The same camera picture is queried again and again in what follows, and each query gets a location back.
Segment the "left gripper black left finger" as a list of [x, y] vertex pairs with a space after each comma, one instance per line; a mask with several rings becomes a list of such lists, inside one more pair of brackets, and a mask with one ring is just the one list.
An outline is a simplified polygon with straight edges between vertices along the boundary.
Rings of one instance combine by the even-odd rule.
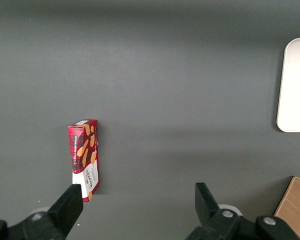
[[64, 240], [83, 211], [82, 189], [72, 184], [47, 211], [30, 214], [8, 228], [9, 240]]

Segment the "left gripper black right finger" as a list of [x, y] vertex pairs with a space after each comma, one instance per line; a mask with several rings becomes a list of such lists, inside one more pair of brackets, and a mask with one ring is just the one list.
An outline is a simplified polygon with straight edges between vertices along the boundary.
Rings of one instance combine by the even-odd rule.
[[257, 240], [253, 222], [229, 208], [221, 209], [205, 183], [195, 184], [195, 210], [201, 226], [188, 240]]

